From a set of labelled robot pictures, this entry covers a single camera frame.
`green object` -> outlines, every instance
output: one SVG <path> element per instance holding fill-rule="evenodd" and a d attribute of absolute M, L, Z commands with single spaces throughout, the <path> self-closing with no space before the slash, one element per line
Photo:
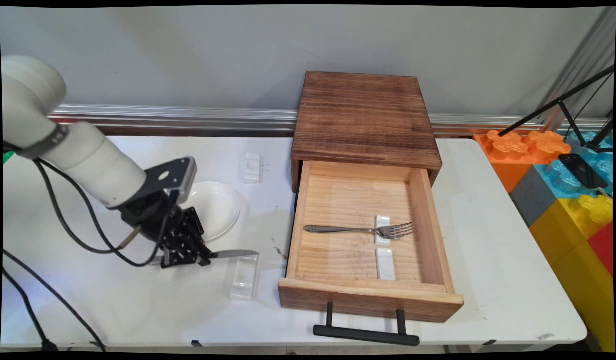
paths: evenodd
<path fill-rule="evenodd" d="M 10 152 L 6 152 L 3 155 L 3 163 L 6 164 L 6 161 L 8 161 L 8 159 L 10 159 L 10 157 L 12 157 L 15 154 L 14 151 L 10 151 Z"/>

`white table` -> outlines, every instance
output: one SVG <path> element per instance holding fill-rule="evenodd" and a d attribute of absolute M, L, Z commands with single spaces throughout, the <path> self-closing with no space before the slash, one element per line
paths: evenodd
<path fill-rule="evenodd" d="M 184 156 L 198 165 L 196 182 L 216 181 L 240 194 L 235 226 L 210 241 L 213 251 L 259 251 L 254 301 L 230 301 L 235 260 L 206 267 L 133 268 L 114 255 L 95 255 L 75 244 L 59 225 L 32 162 L 14 156 L 3 167 L 3 243 L 37 271 L 110 347 L 320 346 L 366 342 L 312 335 L 325 313 L 280 307 L 277 280 L 285 273 L 294 205 L 290 190 L 290 138 L 111 138 L 146 169 Z M 434 202 L 458 294 L 465 305 L 446 323 L 407 321 L 425 345 L 523 345 L 543 350 L 584 339 L 586 328 L 479 146 L 469 139 L 438 139 L 443 167 Z M 263 183 L 242 184 L 245 152 L 260 153 Z M 49 172 L 66 221 L 82 240 L 104 249 L 85 205 L 72 187 Z M 130 231 L 118 214 L 93 203 L 109 239 Z M 125 253 L 145 259 L 152 242 L 136 239 Z M 34 278 L 4 258 L 27 291 L 46 335 L 58 346 L 88 346 L 89 333 Z M 335 314 L 333 326 L 396 332 L 394 319 Z M 1 346 L 39 346 L 18 292 L 2 281 Z"/>

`gray wall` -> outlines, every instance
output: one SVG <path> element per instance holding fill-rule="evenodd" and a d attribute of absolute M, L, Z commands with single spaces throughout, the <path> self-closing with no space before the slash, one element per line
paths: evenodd
<path fill-rule="evenodd" d="M 417 76 L 435 114 L 524 115 L 601 11 L 0 7 L 1 54 L 57 68 L 67 103 L 297 109 L 310 70 Z"/>

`knife blade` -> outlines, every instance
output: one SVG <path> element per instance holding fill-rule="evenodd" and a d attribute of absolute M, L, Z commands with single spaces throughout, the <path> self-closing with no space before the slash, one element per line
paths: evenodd
<path fill-rule="evenodd" d="M 212 255 L 210 255 L 210 259 L 238 258 L 240 256 L 253 255 L 259 255 L 259 253 L 252 250 L 223 250 L 212 253 Z"/>

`fork handle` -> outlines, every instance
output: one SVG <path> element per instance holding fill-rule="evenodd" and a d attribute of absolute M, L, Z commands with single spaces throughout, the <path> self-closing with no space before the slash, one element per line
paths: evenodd
<path fill-rule="evenodd" d="M 367 231 L 374 233 L 373 228 L 354 228 L 354 227 L 335 227 L 335 226 L 321 226 L 321 225 L 306 225 L 303 227 L 304 231 L 308 233 L 346 233 L 349 231 Z"/>

